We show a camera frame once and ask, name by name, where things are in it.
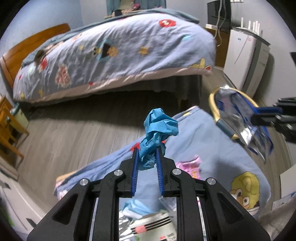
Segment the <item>blue glove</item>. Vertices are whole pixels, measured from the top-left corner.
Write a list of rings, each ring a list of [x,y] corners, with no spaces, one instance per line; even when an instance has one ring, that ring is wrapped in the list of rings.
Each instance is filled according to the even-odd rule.
[[[139,169],[154,168],[156,163],[156,149],[161,148],[165,153],[165,141],[170,136],[179,133],[178,121],[169,117],[161,108],[152,109],[144,121],[145,137],[139,143]]]

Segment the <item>blue cartoon cloth cushion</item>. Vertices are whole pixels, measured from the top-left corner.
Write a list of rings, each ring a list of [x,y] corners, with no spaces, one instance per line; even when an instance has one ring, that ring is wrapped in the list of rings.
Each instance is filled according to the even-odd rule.
[[[201,158],[199,179],[216,179],[254,217],[258,218],[271,197],[267,178],[240,144],[232,141],[214,123],[210,114],[197,106],[172,117],[178,121],[179,134],[165,144],[165,157],[177,162]],[[132,149],[144,138],[91,162],[63,181],[59,181],[54,195],[60,200],[80,179],[102,179],[119,168],[123,160],[132,157]],[[152,212],[163,209],[156,167],[139,171],[135,198]]]

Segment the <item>white paper sheet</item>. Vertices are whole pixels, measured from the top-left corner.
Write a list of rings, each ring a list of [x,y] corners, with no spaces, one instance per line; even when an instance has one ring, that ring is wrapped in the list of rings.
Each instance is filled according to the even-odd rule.
[[[280,174],[281,198],[296,191],[296,165]]]

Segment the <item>white air purifier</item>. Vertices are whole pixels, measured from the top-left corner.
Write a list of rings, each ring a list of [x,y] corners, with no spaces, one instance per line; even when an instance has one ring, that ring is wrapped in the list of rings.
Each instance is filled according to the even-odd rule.
[[[237,90],[253,97],[263,77],[270,43],[244,28],[230,31],[224,74]]]

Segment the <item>bed with cartoon blue quilt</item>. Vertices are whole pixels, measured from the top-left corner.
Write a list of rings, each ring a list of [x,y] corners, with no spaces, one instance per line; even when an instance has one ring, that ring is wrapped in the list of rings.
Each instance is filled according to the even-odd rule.
[[[216,41],[194,16],[148,9],[54,36],[22,61],[13,99],[37,103],[139,81],[208,75]]]

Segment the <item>wooden cabinet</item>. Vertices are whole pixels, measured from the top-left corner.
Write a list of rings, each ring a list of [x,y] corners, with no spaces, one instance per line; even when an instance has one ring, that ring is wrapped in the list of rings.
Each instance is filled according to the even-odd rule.
[[[230,39],[230,33],[226,33],[223,31],[215,31],[214,29],[209,29],[205,27],[205,30],[210,32],[213,36],[215,36],[216,40],[216,60],[215,60],[215,66],[224,68],[225,62],[226,62],[226,56],[227,56],[227,50],[229,46],[229,39]]]

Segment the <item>white green jar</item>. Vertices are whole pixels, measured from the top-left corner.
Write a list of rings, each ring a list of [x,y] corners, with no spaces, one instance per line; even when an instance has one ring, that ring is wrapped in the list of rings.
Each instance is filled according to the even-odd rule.
[[[10,110],[12,116],[15,117],[16,121],[24,128],[27,129],[29,121],[25,114],[23,113],[19,103],[16,103]]]

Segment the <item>small wooden stool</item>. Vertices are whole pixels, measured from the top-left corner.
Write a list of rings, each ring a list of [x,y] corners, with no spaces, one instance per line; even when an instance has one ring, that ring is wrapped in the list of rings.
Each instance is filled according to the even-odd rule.
[[[29,136],[30,133],[10,113],[11,109],[12,105],[8,99],[5,96],[1,96],[1,146],[23,160],[24,155],[16,148],[18,140],[13,136],[13,129],[27,136]]]

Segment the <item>wooden headboard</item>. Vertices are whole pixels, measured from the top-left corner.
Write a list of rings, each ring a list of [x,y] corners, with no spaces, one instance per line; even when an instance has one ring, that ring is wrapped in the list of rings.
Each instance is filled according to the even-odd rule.
[[[3,56],[1,56],[1,70],[8,86],[13,89],[14,81],[22,61],[30,53],[46,42],[46,40],[56,35],[69,32],[70,30],[69,25],[66,23],[50,27],[28,37],[4,53]]]

